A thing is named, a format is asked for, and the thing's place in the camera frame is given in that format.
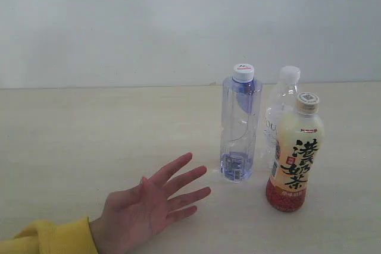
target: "water bottle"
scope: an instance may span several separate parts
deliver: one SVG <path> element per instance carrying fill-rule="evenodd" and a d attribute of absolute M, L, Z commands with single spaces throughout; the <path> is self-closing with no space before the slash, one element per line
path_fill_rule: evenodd
<path fill-rule="evenodd" d="M 262 83 L 249 64 L 235 65 L 233 77 L 223 82 L 220 163 L 221 173 L 230 181 L 252 174 L 261 91 Z"/>
<path fill-rule="evenodd" d="M 279 82 L 268 98 L 265 114 L 266 148 L 262 157 L 272 168 L 275 158 L 277 144 L 277 124 L 282 115 L 293 110 L 296 96 L 298 94 L 298 82 L 300 79 L 300 69 L 294 66 L 285 66 L 280 69 Z"/>

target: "yellow sweater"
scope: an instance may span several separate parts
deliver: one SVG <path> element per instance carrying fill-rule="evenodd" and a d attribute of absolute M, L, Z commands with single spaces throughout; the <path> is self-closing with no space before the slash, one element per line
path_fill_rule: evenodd
<path fill-rule="evenodd" d="M 0 242 L 0 254 L 97 254 L 89 219 L 56 226 L 48 221 L 30 224 L 13 240 Z"/>

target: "bottle cap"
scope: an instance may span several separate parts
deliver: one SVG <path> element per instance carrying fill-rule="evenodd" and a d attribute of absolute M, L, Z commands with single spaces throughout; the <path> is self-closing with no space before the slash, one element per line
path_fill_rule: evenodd
<path fill-rule="evenodd" d="M 296 110 L 301 114 L 315 114 L 318 110 L 319 97 L 310 92 L 301 92 L 296 101 Z"/>
<path fill-rule="evenodd" d="M 254 78 L 254 67 L 249 64 L 237 64 L 234 66 L 233 79 L 239 83 L 249 83 Z"/>
<path fill-rule="evenodd" d="M 279 79 L 285 83 L 297 83 L 300 79 L 300 69 L 293 65 L 287 65 L 280 69 Z"/>

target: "plastic bottle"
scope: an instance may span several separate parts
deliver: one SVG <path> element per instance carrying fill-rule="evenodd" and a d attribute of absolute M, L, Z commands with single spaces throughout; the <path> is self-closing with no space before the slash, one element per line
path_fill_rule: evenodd
<path fill-rule="evenodd" d="M 304 203 L 310 169 L 324 136 L 323 123 L 317 115 L 318 104 L 316 95 L 302 92 L 294 111 L 279 122 L 277 156 L 266 197 L 280 211 L 296 211 Z"/>
<path fill-rule="evenodd" d="M 291 111 L 295 104 L 299 79 L 299 68 L 291 65 L 281 68 L 279 71 L 279 82 L 275 85 L 268 97 L 264 119 L 266 147 L 261 156 L 267 161 L 269 168 L 272 168 L 275 158 L 277 124 L 282 115 Z"/>
<path fill-rule="evenodd" d="M 220 163 L 221 173 L 230 181 L 252 174 L 261 91 L 262 83 L 249 64 L 235 65 L 233 77 L 223 82 Z"/>

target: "human hand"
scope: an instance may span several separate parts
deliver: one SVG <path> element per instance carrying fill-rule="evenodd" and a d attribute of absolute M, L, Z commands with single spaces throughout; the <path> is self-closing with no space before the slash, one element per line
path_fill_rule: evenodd
<path fill-rule="evenodd" d="M 184 207 L 210 195 L 209 187 L 169 199 L 207 172 L 201 166 L 170 180 L 191 159 L 187 153 L 151 178 L 142 177 L 136 187 L 108 195 L 101 217 L 90 223 L 99 254 L 124 254 L 197 211 L 196 206 Z"/>

